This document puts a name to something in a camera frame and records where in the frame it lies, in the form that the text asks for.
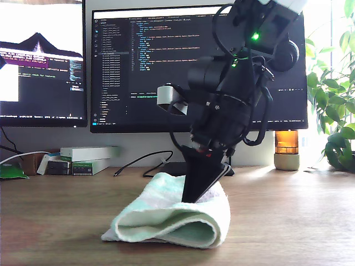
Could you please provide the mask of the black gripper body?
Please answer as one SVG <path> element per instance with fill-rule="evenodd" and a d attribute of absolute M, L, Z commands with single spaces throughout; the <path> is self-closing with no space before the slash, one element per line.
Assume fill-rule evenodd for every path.
<path fill-rule="evenodd" d="M 190 102 L 202 106 L 191 126 L 192 147 L 198 152 L 226 150 L 245 132 L 251 118 L 250 103 L 225 93 L 190 93 Z"/>

